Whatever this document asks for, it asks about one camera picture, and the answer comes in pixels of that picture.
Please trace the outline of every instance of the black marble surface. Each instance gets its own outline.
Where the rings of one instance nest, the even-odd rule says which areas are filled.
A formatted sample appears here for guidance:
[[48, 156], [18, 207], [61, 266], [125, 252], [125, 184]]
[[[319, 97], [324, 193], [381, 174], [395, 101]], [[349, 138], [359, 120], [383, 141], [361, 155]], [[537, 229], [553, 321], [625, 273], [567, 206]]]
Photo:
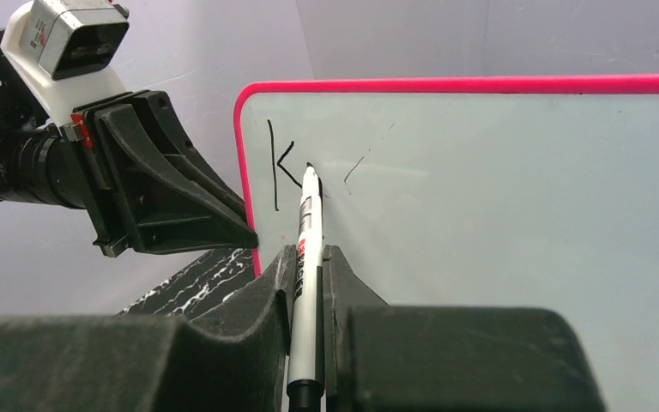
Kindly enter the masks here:
[[198, 318], [253, 279], [251, 249], [210, 250], [120, 314]]

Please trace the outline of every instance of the whiteboard marker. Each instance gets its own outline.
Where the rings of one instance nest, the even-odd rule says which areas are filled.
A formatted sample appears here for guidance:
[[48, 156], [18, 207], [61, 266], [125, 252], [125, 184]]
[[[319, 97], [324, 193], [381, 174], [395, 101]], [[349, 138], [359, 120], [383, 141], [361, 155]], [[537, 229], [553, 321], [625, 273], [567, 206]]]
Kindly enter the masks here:
[[297, 279], [289, 348], [289, 411], [319, 412], [324, 394], [322, 182], [307, 163], [299, 203]]

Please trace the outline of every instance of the black line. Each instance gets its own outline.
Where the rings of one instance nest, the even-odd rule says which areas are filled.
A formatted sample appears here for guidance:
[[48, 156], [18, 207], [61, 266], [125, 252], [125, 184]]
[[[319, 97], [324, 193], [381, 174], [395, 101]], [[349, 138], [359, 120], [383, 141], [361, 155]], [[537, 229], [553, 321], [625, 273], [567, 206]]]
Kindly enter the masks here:
[[354, 169], [356, 169], [357, 166], [360, 165], [360, 162], [361, 162], [363, 159], [365, 159], [365, 156], [360, 157], [360, 159], [357, 161], [357, 163], [354, 164], [353, 168], [350, 169], [350, 171], [348, 172], [348, 175], [345, 176], [345, 179], [344, 179], [345, 187], [348, 188], [348, 193], [349, 193], [350, 195], [352, 195], [352, 192], [350, 191], [350, 186], [348, 186], [348, 178], [350, 177], [350, 174], [352, 174], [352, 172], [354, 172]]
[[299, 188], [301, 189], [301, 188], [302, 188], [302, 184], [301, 184], [297, 179], [295, 179], [294, 176], [292, 176], [292, 174], [291, 174], [291, 173], [290, 173], [290, 172], [289, 172], [284, 166], [281, 165], [281, 161], [283, 161], [284, 158], [287, 157], [287, 155], [289, 155], [289, 152], [292, 151], [292, 148], [293, 148], [293, 147], [294, 147], [294, 140], [292, 140], [292, 141], [289, 143], [289, 147], [287, 148], [287, 150], [284, 150], [284, 153], [282, 153], [281, 156], [279, 156], [279, 161], [276, 162], [276, 165], [277, 165], [282, 171], [284, 171], [284, 173], [286, 173], [287, 176], [289, 176], [289, 178], [294, 182], [295, 185], [299, 186]]
[[271, 120], [266, 119], [266, 123], [269, 124], [269, 135], [271, 136], [271, 173], [274, 176], [274, 211], [279, 211], [279, 193], [276, 189], [276, 162], [275, 162], [275, 150], [274, 150], [274, 128], [271, 127]]

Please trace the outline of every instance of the red border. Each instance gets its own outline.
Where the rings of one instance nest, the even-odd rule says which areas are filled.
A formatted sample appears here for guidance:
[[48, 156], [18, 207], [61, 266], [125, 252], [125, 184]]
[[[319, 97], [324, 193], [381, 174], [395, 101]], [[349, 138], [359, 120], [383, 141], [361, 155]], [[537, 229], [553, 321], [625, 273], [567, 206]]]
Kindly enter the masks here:
[[[246, 220], [254, 227], [249, 174], [246, 170], [241, 111], [256, 93], [520, 93], [520, 94], [659, 94], [659, 75], [446, 77], [421, 79], [320, 80], [258, 82], [247, 86], [233, 108], [233, 129], [244, 187]], [[254, 270], [261, 275], [258, 249]]]

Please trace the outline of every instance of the whiteboard surface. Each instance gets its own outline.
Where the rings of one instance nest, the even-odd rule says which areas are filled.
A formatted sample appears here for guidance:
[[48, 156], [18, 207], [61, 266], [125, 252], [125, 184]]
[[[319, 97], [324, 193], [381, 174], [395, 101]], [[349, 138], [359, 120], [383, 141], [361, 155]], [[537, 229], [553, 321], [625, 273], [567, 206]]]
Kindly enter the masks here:
[[553, 309], [611, 410], [659, 410], [659, 95], [253, 94], [262, 269], [296, 241], [301, 194], [267, 120], [275, 161], [294, 141], [281, 164], [322, 178], [326, 244], [383, 299]]

